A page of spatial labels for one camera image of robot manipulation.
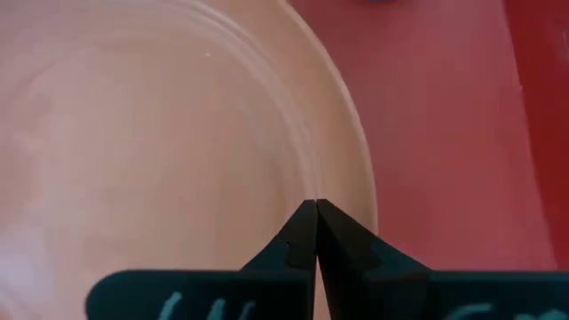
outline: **red surface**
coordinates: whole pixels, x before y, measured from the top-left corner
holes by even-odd
[[[502,3],[293,4],[358,107],[381,236],[432,268],[555,268]]]
[[[543,209],[569,269],[569,2],[506,1]]]

